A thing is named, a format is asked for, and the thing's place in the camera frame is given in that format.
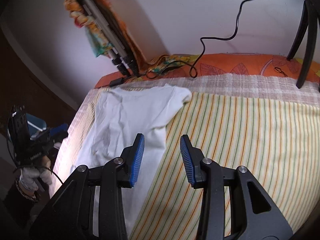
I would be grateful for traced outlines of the left hand in white glove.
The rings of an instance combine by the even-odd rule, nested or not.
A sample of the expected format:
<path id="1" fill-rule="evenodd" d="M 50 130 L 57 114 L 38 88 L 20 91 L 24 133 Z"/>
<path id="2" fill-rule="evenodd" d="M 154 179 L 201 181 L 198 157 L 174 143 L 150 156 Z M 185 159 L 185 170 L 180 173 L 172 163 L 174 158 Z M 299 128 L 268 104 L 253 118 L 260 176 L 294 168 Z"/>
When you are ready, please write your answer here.
<path id="1" fill-rule="evenodd" d="M 37 179 L 41 179 L 48 186 L 52 184 L 51 172 L 46 168 L 24 167 L 21 169 L 19 182 L 24 189 L 30 192 L 37 191 L 39 189 Z"/>

